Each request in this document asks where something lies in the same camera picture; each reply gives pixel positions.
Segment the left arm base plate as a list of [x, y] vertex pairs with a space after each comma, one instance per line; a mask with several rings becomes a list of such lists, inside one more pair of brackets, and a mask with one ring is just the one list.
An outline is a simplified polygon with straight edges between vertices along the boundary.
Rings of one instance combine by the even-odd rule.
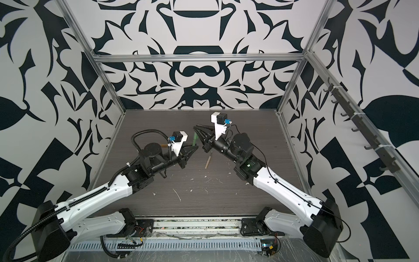
[[153, 219], [137, 219], [136, 226], [134, 227], [134, 232], [131, 237], [134, 238], [146, 238], [153, 233], [155, 221]]

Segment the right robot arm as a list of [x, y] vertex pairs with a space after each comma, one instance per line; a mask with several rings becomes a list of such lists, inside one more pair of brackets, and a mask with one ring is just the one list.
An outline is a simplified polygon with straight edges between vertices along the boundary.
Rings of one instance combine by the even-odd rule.
[[285, 215], [274, 209], [260, 212], [261, 223], [270, 233], [284, 233], [301, 238], [317, 255], [329, 258], [345, 228], [338, 205], [332, 200], [320, 200], [311, 196], [277, 175], [266, 159], [258, 159], [256, 148], [246, 133], [237, 133], [227, 139], [225, 126], [210, 127], [198, 124], [194, 132], [203, 144], [205, 152], [216, 150], [236, 165], [238, 177], [268, 193], [281, 202], [293, 215]]

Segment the green pen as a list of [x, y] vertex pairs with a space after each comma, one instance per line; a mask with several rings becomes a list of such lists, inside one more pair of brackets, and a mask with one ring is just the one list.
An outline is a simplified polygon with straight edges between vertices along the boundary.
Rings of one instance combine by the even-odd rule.
[[193, 143], [192, 143], [193, 146], [196, 146], [197, 139], [198, 139], [197, 132], [194, 132]]

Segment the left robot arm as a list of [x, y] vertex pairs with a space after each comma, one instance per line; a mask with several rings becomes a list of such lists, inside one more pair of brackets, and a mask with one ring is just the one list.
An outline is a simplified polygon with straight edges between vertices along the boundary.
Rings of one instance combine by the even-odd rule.
[[109, 182], [87, 193], [58, 204], [41, 204], [32, 225], [5, 250], [4, 262], [40, 262], [52, 260], [71, 245], [96, 236], [131, 235], [136, 219], [129, 209], [92, 218], [102, 208], [144, 189], [155, 174], [166, 178], [167, 169], [185, 168], [198, 146], [187, 144], [188, 135], [175, 131], [171, 136], [157, 129], [146, 129], [132, 135], [136, 158], [118, 170]]

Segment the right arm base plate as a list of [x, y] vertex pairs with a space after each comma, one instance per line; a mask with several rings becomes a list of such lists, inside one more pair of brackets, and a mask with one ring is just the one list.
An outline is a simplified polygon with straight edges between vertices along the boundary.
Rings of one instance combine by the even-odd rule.
[[242, 218], [240, 234], [244, 237], [278, 235], [276, 232], [268, 229], [264, 222], [256, 218]]

